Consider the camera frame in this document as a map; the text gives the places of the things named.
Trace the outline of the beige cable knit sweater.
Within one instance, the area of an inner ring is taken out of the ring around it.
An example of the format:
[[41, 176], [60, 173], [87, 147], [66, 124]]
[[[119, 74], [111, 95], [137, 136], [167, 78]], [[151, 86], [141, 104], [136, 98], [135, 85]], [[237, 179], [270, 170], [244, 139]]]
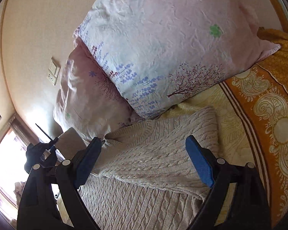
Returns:
[[215, 110], [144, 121], [108, 133], [80, 195], [101, 229], [186, 229], [209, 189], [185, 148], [218, 152]]

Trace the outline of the floral cloth bundle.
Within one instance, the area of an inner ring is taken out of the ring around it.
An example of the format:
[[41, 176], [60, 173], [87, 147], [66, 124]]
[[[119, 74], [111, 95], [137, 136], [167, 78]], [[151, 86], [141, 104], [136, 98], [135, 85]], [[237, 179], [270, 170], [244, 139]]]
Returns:
[[14, 194], [18, 200], [20, 200], [22, 196], [22, 192], [24, 190], [26, 182], [15, 182]]

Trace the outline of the pink floral left pillow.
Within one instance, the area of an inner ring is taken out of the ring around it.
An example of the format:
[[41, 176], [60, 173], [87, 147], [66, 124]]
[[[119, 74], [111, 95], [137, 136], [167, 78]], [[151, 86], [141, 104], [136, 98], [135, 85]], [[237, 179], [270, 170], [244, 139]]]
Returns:
[[95, 136], [143, 121], [105, 74], [80, 38], [61, 71], [53, 118], [63, 131], [74, 128], [85, 143]]

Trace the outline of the yellow orange patterned bedsheet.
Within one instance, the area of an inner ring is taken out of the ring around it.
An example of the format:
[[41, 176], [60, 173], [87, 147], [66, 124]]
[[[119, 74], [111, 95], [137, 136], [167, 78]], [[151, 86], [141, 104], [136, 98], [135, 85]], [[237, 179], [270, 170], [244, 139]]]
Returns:
[[255, 164], [276, 225], [288, 211], [288, 34], [265, 29], [258, 35], [279, 44], [279, 51], [156, 120], [212, 107], [219, 146], [215, 155], [234, 165]]

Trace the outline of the pink lavender right pillow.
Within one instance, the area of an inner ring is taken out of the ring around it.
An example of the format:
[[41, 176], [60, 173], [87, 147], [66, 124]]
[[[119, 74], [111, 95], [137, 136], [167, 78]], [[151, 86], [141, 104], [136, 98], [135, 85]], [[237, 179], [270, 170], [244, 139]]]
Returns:
[[121, 96], [154, 118], [280, 49], [243, 0], [96, 0], [77, 29]]

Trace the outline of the white wall socket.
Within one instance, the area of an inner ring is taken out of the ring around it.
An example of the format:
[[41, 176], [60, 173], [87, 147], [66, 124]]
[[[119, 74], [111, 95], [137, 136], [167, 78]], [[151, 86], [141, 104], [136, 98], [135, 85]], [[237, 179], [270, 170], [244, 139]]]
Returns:
[[60, 68], [61, 67], [60, 67], [59, 63], [56, 60], [54, 60], [53, 58], [51, 58], [51, 61], [50, 61], [49, 67], [48, 67], [47, 79], [54, 86], [56, 85], [56, 82], [58, 80]]

